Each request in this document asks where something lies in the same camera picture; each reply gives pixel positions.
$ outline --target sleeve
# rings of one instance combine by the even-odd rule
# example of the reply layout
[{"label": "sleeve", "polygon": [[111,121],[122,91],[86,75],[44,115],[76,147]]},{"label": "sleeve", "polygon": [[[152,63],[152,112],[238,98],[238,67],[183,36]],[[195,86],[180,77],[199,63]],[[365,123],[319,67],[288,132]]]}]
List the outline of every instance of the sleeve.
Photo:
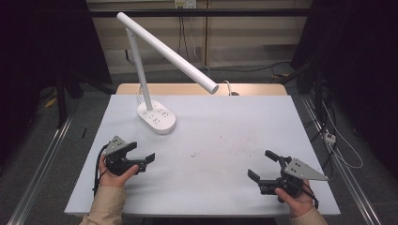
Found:
[{"label": "sleeve", "polygon": [[83,217],[80,225],[122,224],[122,210],[126,194],[121,187],[99,187],[90,214]]},{"label": "sleeve", "polygon": [[300,217],[290,218],[290,223],[292,225],[328,225],[315,207]]}]

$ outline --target hand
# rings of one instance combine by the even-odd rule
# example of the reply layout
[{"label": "hand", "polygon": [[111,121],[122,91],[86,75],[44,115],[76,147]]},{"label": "hand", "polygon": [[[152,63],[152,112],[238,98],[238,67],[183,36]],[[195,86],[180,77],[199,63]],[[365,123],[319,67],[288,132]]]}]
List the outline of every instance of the hand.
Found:
[{"label": "hand", "polygon": [[99,185],[102,187],[122,188],[124,187],[126,181],[135,175],[139,169],[137,165],[134,165],[126,172],[118,176],[108,171],[104,161],[105,156],[101,156],[99,159],[99,174],[103,174],[103,176],[99,180]]},{"label": "hand", "polygon": [[[310,182],[308,180],[304,180],[304,184],[309,186]],[[302,187],[303,189],[311,193],[307,186],[303,185]],[[294,199],[281,188],[276,188],[275,194],[277,194],[279,198],[284,200],[284,202],[289,205],[291,218],[298,218],[314,207],[313,198],[311,198],[304,192],[302,192],[296,199]]]}]

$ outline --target lamp base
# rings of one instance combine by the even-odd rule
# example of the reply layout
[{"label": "lamp base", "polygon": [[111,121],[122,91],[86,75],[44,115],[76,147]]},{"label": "lamp base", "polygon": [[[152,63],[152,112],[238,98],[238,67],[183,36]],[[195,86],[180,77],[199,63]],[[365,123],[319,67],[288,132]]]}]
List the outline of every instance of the lamp base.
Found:
[{"label": "lamp base", "polygon": [[144,123],[157,134],[168,134],[176,127],[176,116],[158,101],[151,100],[152,111],[146,110],[145,102],[138,106],[137,112]]}]

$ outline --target gray floor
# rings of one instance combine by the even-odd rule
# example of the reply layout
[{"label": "gray floor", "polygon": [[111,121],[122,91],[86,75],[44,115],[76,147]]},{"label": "gray floor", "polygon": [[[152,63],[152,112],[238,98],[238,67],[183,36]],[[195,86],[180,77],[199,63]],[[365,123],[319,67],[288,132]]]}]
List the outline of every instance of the gray floor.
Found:
[{"label": "gray floor", "polygon": [[[232,67],[228,69],[257,68],[263,67]],[[274,73],[291,71],[292,69],[286,65],[274,68]],[[184,76],[175,71],[152,72],[146,75],[150,83],[185,82]],[[113,75],[114,84],[108,86],[116,88],[120,83],[135,83],[136,79],[133,79],[133,77],[128,74]],[[230,83],[270,83],[272,81],[270,69],[259,69],[253,72],[212,69],[210,77],[218,83],[223,80],[228,80]],[[44,174],[45,179],[38,189],[38,194],[33,196],[34,203],[28,208],[29,213],[22,218],[25,224],[78,224],[80,221],[79,218],[66,215],[63,212],[109,101],[109,96],[91,86],[82,84],[82,87],[84,89],[83,99],[68,99],[69,113],[72,113],[71,109],[74,107],[77,110],[72,117],[65,139],[60,143],[54,156],[53,163],[49,165],[49,171]],[[311,121],[312,118],[302,101],[303,98],[311,99],[310,95],[300,95],[295,82],[290,82],[286,86],[286,90],[294,100],[303,124]],[[0,224],[7,224],[9,221],[56,132],[56,105],[45,108],[45,103],[44,101],[38,106],[32,126],[22,135],[21,141],[16,144],[14,155],[3,168],[3,173],[0,176]],[[335,101],[333,108],[336,112],[340,133],[358,150],[363,160],[361,169],[351,169],[350,171],[357,178],[364,194],[372,204],[377,217],[380,219],[380,224],[398,224],[398,215],[396,214],[398,212],[397,180],[374,157],[367,142],[356,135],[344,110],[339,107],[338,101]],[[306,131],[309,139],[317,133],[313,124],[307,126]],[[327,150],[319,137],[314,139],[313,147],[322,164],[327,158]],[[338,147],[347,162],[354,165],[359,164],[358,157],[340,137],[338,137]],[[325,173],[330,173],[330,165],[326,167]],[[350,189],[335,164],[332,177],[333,179],[329,184],[342,214],[335,217],[326,217],[328,223],[371,224],[364,219],[358,208],[358,203],[352,197]],[[124,217],[124,224],[142,224],[149,221],[150,219],[144,221],[142,218]],[[278,224],[288,224],[287,217],[277,217],[276,221]]]}]

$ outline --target white desk lamp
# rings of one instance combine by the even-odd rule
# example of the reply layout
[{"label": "white desk lamp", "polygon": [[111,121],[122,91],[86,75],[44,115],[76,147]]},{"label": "white desk lamp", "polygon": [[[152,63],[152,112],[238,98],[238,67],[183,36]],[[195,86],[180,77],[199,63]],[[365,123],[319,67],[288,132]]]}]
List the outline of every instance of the white desk lamp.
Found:
[{"label": "white desk lamp", "polygon": [[141,61],[141,55],[139,53],[138,44],[135,39],[136,35],[155,48],[167,60],[191,77],[195,82],[199,83],[211,95],[217,92],[219,86],[209,79],[208,76],[199,71],[199,69],[191,65],[184,58],[167,47],[163,42],[147,32],[142,26],[133,21],[126,14],[119,12],[117,14],[117,18],[126,26],[132,55],[137,68],[138,78],[143,88],[145,102],[138,106],[138,115],[155,133],[167,134],[176,127],[176,116],[158,101],[151,101],[150,99],[144,74],[143,62]]}]

